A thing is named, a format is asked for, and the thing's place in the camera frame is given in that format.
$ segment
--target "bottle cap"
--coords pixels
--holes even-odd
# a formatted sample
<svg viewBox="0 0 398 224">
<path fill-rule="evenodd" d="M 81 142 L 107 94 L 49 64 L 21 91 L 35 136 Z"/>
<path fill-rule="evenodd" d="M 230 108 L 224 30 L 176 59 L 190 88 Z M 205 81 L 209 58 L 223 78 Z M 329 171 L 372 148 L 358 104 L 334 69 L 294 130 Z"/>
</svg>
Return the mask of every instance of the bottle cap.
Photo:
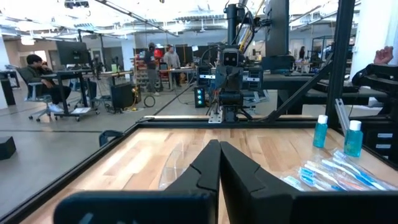
<svg viewBox="0 0 398 224">
<path fill-rule="evenodd" d="M 352 120 L 349 122 L 349 129 L 352 131 L 360 131 L 361 130 L 361 122 Z"/>
<path fill-rule="evenodd" d="M 328 116 L 326 115 L 319 115 L 318 117 L 318 123 L 320 124 L 326 124 L 328 122 Z"/>
</svg>

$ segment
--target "shoe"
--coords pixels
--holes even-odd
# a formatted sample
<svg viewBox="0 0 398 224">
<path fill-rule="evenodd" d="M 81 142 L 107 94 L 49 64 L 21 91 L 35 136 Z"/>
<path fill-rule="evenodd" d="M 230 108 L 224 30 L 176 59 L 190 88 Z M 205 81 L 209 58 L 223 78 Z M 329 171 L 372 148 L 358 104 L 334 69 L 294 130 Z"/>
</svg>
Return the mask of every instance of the shoe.
<svg viewBox="0 0 398 224">
<path fill-rule="evenodd" d="M 49 109 L 53 113 L 63 113 L 63 109 L 61 107 L 59 107 L 58 105 L 55 105 L 55 104 L 51 104 L 49 106 Z"/>
</svg>

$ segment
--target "gray floor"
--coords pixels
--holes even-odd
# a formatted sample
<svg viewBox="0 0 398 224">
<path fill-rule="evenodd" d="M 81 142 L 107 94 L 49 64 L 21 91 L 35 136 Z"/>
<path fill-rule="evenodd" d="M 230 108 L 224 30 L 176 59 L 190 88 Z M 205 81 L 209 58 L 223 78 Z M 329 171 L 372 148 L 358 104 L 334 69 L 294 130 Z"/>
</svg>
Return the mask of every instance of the gray floor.
<svg viewBox="0 0 398 224">
<path fill-rule="evenodd" d="M 25 95 L 25 88 L 14 90 L 17 105 L 0 110 L 0 136 L 12 136 L 17 147 L 15 155 L 0 161 L 0 216 L 98 150 L 100 132 L 107 129 L 124 131 L 141 117 L 156 113 L 175 97 L 175 92 L 163 93 L 156 98 L 153 108 L 138 112 L 109 114 L 100 106 L 101 114 L 83 117 L 79 123 L 73 118 L 55 121 L 45 116 L 40 123 L 28 120 L 32 112 L 44 105 L 24 102 Z M 267 115 L 276 108 L 276 91 L 270 91 L 270 96 L 269 102 L 257 106 L 257 114 Z M 70 99 L 73 98 L 78 98 L 78 93 L 72 93 Z M 192 100 L 193 92 L 188 90 L 159 115 L 205 114 L 207 109 L 195 109 Z M 324 112 L 325 107 L 320 105 L 303 108 L 303 114 L 312 116 Z M 377 110 L 352 110 L 353 116 L 372 114 L 377 114 Z"/>
</svg>

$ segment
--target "human hand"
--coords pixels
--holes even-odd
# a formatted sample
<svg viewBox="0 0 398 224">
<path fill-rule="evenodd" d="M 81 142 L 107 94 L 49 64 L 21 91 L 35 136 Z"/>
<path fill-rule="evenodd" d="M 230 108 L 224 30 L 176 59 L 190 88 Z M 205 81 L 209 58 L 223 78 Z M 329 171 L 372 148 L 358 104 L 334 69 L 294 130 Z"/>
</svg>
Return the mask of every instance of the human hand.
<svg viewBox="0 0 398 224">
<path fill-rule="evenodd" d="M 394 50 L 393 47 L 385 46 L 384 49 L 376 51 L 376 55 L 374 56 L 373 63 L 388 64 L 394 57 L 392 55 L 392 50 Z"/>
<path fill-rule="evenodd" d="M 53 87 L 52 84 L 48 80 L 42 79 L 42 83 L 45 86 L 47 86 L 47 88 L 52 88 Z"/>
</svg>

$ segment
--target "plastic bottle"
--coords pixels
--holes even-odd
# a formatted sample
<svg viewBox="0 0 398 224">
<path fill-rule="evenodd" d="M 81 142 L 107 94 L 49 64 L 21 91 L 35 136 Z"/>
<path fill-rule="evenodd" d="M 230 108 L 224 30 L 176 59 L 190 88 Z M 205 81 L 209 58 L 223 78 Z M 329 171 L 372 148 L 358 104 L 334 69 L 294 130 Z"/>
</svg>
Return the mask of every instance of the plastic bottle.
<svg viewBox="0 0 398 224">
<path fill-rule="evenodd" d="M 319 115 L 318 123 L 315 126 L 312 144 L 315 147 L 323 148 L 325 146 L 326 134 L 328 132 L 328 116 Z"/>
<path fill-rule="evenodd" d="M 359 157 L 362 150 L 362 139 L 361 122 L 350 121 L 349 130 L 347 130 L 344 139 L 344 153 L 348 156 Z"/>
</svg>

